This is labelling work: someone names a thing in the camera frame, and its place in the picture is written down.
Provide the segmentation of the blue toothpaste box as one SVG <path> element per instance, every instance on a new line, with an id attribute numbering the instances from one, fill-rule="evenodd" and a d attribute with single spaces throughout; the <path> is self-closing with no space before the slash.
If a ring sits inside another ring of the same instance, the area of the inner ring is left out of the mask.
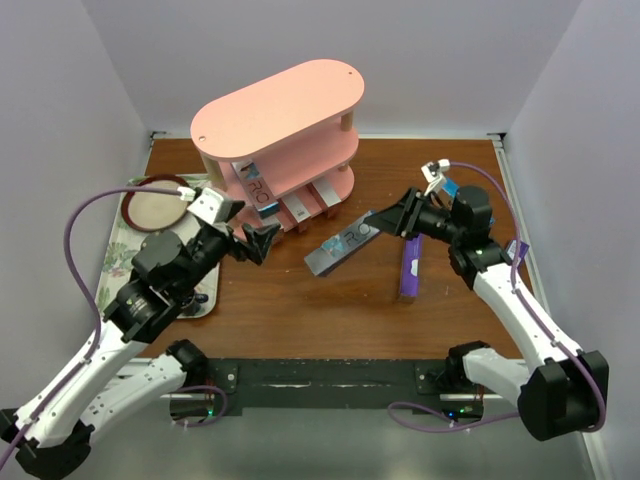
<path id="1" fill-rule="evenodd" d="M 267 219 L 280 211 L 280 205 L 256 164 L 251 160 L 233 162 L 232 167 L 258 216 Z"/>
<path id="2" fill-rule="evenodd" d="M 373 210 L 367 211 L 306 255 L 304 261 L 311 273 L 316 277 L 328 276 L 338 266 L 378 237 L 381 231 L 365 222 L 373 214 Z"/>
<path id="3" fill-rule="evenodd" d="M 442 190 L 450 197 L 455 198 L 458 192 L 459 186 L 450 178 L 446 178 Z"/>

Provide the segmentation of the purple toothpaste box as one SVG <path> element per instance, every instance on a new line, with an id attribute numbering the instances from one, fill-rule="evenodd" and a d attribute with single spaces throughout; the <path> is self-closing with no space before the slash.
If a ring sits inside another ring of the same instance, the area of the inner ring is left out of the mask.
<path id="1" fill-rule="evenodd" d="M 419 262 L 422 257 L 423 237 L 404 243 L 398 289 L 398 301 L 413 303 L 419 294 Z"/>

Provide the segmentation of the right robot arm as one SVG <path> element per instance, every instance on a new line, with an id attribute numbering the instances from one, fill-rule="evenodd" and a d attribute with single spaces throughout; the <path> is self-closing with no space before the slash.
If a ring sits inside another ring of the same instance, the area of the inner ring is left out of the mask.
<path id="1" fill-rule="evenodd" d="M 493 240 L 491 218 L 487 192 L 464 186 L 450 208 L 411 188 L 365 222 L 393 236 L 425 235 L 448 244 L 452 269 L 493 311 L 523 357 L 521 362 L 506 359 L 482 341 L 455 346 L 445 360 L 447 383 L 484 386 L 500 395 L 539 441 L 601 428 L 606 359 L 585 351 L 553 322 L 521 282 L 512 258 Z"/>

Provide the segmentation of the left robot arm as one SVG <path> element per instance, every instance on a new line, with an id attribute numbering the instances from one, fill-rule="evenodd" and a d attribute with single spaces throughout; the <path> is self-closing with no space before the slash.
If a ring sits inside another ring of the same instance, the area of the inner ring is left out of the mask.
<path id="1" fill-rule="evenodd" d="M 141 373 L 110 382 L 177 319 L 225 256 L 264 262 L 278 228 L 243 224 L 244 236 L 237 238 L 228 222 L 243 205 L 234 201 L 229 213 L 220 214 L 197 200 L 189 211 L 199 228 L 188 241 L 171 230 L 148 235 L 132 259 L 129 281 L 99 313 L 79 352 L 30 402 L 2 410 L 1 437 L 26 473 L 63 479 L 110 427 L 164 394 L 200 386 L 207 358 L 188 340 L 174 342 Z"/>

